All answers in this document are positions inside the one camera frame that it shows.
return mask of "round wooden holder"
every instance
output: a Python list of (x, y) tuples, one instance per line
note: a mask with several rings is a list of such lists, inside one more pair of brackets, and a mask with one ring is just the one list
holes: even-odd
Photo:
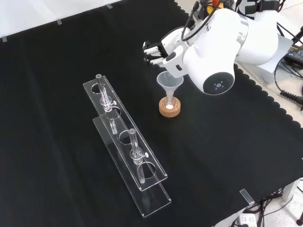
[(181, 102), (180, 100), (178, 100), (176, 97), (174, 97), (174, 99), (177, 102), (176, 108), (172, 108), (171, 110), (167, 109), (164, 107), (164, 100), (166, 99), (166, 97), (164, 97), (163, 99), (160, 100), (159, 102), (159, 111), (160, 114), (162, 114), (164, 117), (175, 117), (180, 113), (181, 110)]

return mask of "black fabric surface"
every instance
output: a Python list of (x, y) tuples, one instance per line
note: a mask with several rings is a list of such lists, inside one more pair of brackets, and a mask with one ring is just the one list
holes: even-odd
[[(212, 226), (303, 176), (300, 125), (235, 66), (233, 88), (175, 92), (159, 114), (160, 69), (142, 44), (185, 24), (172, 0), (123, 0), (8, 37), (0, 44), (0, 225)], [(172, 199), (142, 218), (92, 119), (82, 84), (106, 75), (168, 174)]]

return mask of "clear acrylic rack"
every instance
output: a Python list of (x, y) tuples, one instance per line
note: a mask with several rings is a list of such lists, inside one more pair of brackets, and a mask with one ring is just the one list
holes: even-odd
[(146, 217), (171, 203), (167, 174), (105, 76), (83, 84), (99, 117), (93, 122), (139, 212)]

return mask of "funnel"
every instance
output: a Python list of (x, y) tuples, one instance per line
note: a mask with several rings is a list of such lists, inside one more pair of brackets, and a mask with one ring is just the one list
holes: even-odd
[(157, 82), (166, 91), (166, 101), (164, 105), (171, 110), (175, 107), (174, 91), (183, 83), (183, 77), (174, 78), (168, 71), (162, 72), (157, 76)]

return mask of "power strip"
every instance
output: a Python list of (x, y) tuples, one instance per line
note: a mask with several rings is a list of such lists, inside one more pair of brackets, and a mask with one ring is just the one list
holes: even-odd
[(248, 227), (257, 227), (256, 216), (254, 214), (240, 214), (238, 217), (239, 225), (248, 225)]

